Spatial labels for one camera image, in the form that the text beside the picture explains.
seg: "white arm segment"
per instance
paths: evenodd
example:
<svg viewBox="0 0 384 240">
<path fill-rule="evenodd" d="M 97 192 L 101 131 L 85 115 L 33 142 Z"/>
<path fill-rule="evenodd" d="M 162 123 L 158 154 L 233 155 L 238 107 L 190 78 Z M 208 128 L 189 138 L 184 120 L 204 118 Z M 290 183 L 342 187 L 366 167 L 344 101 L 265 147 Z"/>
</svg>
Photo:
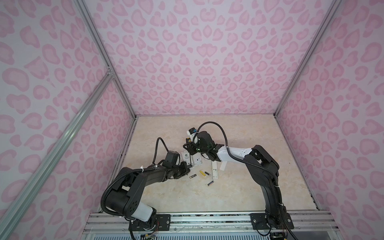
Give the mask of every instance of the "white arm segment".
<svg viewBox="0 0 384 240">
<path fill-rule="evenodd" d="M 231 154 L 237 158 L 244 159 L 245 155 L 249 154 L 252 151 L 252 148 L 237 148 L 237 147 L 229 147 L 229 151 Z M 227 152 L 225 146 L 222 146 L 218 152 L 217 156 L 221 161 L 230 161 L 230 162 L 238 162 L 231 158 Z"/>
</svg>

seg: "black mounting plate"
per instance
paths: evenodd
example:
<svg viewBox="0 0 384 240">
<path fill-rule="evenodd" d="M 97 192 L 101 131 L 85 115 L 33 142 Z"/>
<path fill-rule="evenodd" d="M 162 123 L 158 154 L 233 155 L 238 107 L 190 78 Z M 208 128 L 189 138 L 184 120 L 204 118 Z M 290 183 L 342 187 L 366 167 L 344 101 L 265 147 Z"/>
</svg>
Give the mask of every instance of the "black mounting plate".
<svg viewBox="0 0 384 240">
<path fill-rule="evenodd" d="M 252 223 L 253 230 L 269 230 L 270 227 L 266 224 L 266 220 L 265 220 L 266 214 L 264 213 L 250 214 L 250 216 L 251 216 L 251 223 Z M 288 225 L 288 228 L 294 229 L 295 227 L 291 220 L 291 215 L 289 215 L 289 213 L 286 213 L 284 217 L 285 217 L 285 222 Z"/>
<path fill-rule="evenodd" d="M 169 231 L 170 226 L 170 214 L 157 214 L 156 221 L 159 222 L 158 231 Z M 146 231 L 143 226 L 140 226 L 140 221 L 133 221 L 132 231 Z"/>
</svg>

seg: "pink heart pattern wall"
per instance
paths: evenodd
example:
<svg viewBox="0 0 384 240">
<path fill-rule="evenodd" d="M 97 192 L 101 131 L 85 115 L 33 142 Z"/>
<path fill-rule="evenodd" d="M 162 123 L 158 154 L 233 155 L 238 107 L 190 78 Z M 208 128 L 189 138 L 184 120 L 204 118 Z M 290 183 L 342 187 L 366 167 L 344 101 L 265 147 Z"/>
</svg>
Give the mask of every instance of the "pink heart pattern wall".
<svg viewBox="0 0 384 240">
<path fill-rule="evenodd" d="M 278 117 L 345 240 L 384 238 L 383 12 L 346 1 Z"/>
<path fill-rule="evenodd" d="M 10 240 L 79 239 L 100 205 L 131 121 L 110 83 Z"/>
<path fill-rule="evenodd" d="M 106 73 L 71 0 L 0 3 L 0 218 Z"/>
<path fill-rule="evenodd" d="M 136 114 L 273 113 L 331 0 L 87 0 Z"/>
</svg>

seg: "pink and white backdrop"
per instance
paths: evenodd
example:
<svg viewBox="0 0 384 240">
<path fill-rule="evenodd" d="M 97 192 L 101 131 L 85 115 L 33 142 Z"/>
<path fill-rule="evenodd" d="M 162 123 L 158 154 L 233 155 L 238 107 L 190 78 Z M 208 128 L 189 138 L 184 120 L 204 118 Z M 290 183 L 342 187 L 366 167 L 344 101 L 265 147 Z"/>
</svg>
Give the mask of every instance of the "pink and white backdrop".
<svg viewBox="0 0 384 240">
<path fill-rule="evenodd" d="M 348 0 L 278 117 L 346 240 L 384 239 L 383 12 Z"/>
<path fill-rule="evenodd" d="M 110 83 L 10 240 L 78 239 L 100 205 L 130 122 Z"/>
<path fill-rule="evenodd" d="M 86 0 L 136 114 L 273 113 L 331 0 Z"/>
<path fill-rule="evenodd" d="M 71 0 L 0 3 L 0 218 L 106 73 Z"/>
</svg>

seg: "beige work surface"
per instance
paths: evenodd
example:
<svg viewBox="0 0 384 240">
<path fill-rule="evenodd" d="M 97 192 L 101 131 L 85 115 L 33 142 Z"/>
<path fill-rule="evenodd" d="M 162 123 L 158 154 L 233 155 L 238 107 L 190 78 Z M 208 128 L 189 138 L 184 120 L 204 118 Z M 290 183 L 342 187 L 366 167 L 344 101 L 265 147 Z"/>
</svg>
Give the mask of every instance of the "beige work surface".
<svg viewBox="0 0 384 240">
<path fill-rule="evenodd" d="M 287 210 L 316 209 L 273 115 L 139 117 L 123 166 L 132 169 L 149 166 L 158 137 L 164 139 L 169 150 L 182 152 L 187 130 L 197 129 L 207 121 L 217 122 L 224 128 L 230 147 L 261 145 L 277 161 L 280 190 Z M 207 131 L 215 143 L 224 144 L 216 125 L 206 124 L 201 131 Z M 159 142 L 156 163 L 165 155 L 164 146 Z M 218 170 L 218 179 L 210 186 L 207 184 L 212 176 L 204 177 L 199 170 L 212 173 L 212 162 L 203 159 L 203 164 L 192 168 L 188 176 L 145 187 L 141 201 L 157 212 L 265 210 L 261 188 L 244 164 L 228 162 L 224 171 Z"/>
</svg>

